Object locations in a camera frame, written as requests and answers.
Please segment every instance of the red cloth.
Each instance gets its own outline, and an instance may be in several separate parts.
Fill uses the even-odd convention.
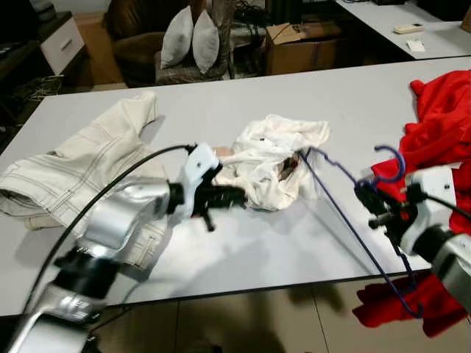
[[[406,160],[406,173],[434,165],[462,163],[453,169],[453,181],[458,207],[471,212],[471,71],[453,71],[424,84],[413,81],[411,88],[417,95],[418,122],[406,124],[405,136],[400,141],[400,152]],[[398,172],[396,160],[372,166],[375,175],[385,177]],[[400,189],[404,180],[378,187],[403,201]],[[458,213],[450,217],[450,228],[456,233],[471,235],[471,221]],[[424,306],[423,329],[433,337],[467,316],[462,306],[445,290],[433,274],[421,274],[418,288],[405,295],[414,311]],[[398,279],[399,287],[410,285]],[[358,298],[364,303],[353,313],[367,327],[386,322],[413,318],[402,307],[386,284],[368,285]]]

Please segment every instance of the floor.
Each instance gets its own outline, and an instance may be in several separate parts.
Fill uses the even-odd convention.
[[[98,329],[102,353],[206,353],[204,340],[224,353],[465,353],[466,321],[434,339],[421,321],[361,326],[351,310],[355,293],[371,282],[345,282],[266,290],[135,307]],[[112,308],[104,320],[120,309]]]

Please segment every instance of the garment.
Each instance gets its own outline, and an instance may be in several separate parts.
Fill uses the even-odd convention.
[[[413,81],[411,88],[417,95],[418,122],[406,124],[400,141],[406,173],[461,163],[453,169],[456,204],[471,212],[471,71],[453,71],[428,84]],[[395,175],[398,166],[395,160],[388,160],[372,166],[372,170],[375,175],[387,177]],[[404,186],[404,180],[378,184],[401,201],[405,199],[400,192]],[[450,228],[471,235],[471,221],[455,212],[450,217]],[[417,291],[406,295],[406,300],[413,309],[418,303],[424,305],[423,329],[427,336],[438,335],[467,316],[433,274],[420,276],[417,281]],[[367,286],[358,297],[364,305],[353,312],[368,327],[412,318],[387,285]]]
[[[328,137],[326,121],[295,121],[274,114],[253,121],[235,141],[233,154],[220,157],[224,167],[216,182],[245,189],[250,207],[287,208],[301,189],[313,190],[307,168],[292,158],[295,151],[317,147]],[[285,164],[291,173],[283,173]]]
[[[0,211],[30,229],[68,226],[104,186],[152,153],[139,134],[156,117],[155,93],[122,99],[54,151],[13,163],[0,175]],[[157,160],[132,175],[166,177]],[[77,234],[87,219],[75,226]],[[163,222],[146,225],[128,262],[145,266],[164,229]]]

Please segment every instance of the drawer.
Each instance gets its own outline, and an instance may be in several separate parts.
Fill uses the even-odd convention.
[[[71,18],[41,43],[41,50],[53,72],[58,75],[83,46],[77,24]]]

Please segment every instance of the white table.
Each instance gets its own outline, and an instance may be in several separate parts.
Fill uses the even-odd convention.
[[[144,140],[156,149],[193,141],[229,146],[247,123],[268,113],[325,119],[331,128],[325,149],[360,176],[371,164],[389,157],[374,153],[373,146],[397,146],[403,125],[416,119],[409,82],[427,82],[468,68],[470,58],[453,58],[150,88],[159,95],[161,116],[144,131]],[[0,156],[0,170],[18,159],[52,150],[118,99],[142,90],[46,98]],[[161,159],[171,178],[177,175],[183,156],[169,154]],[[349,180],[328,165],[322,166],[322,178],[385,270],[404,271],[381,231],[368,228],[369,213],[356,200]],[[206,232],[201,219],[179,225],[152,278],[127,300],[145,302],[378,274],[322,197],[315,202],[298,200],[277,213],[234,209],[214,212],[213,219],[217,230],[212,233]],[[0,315],[8,315],[19,312],[61,229],[28,233],[20,221],[5,215],[0,215],[0,228]],[[428,265],[414,258],[412,267]],[[110,303],[122,302],[133,285],[120,277],[110,292]]]
[[[374,2],[337,4],[373,28],[380,35],[401,48],[414,59],[438,59],[441,57],[462,57],[471,55],[471,33],[459,28],[460,21],[442,21],[419,8],[412,2],[404,5],[382,5]],[[423,24],[424,31],[407,35],[394,33],[398,24]],[[425,52],[411,51],[407,40],[420,39]]]

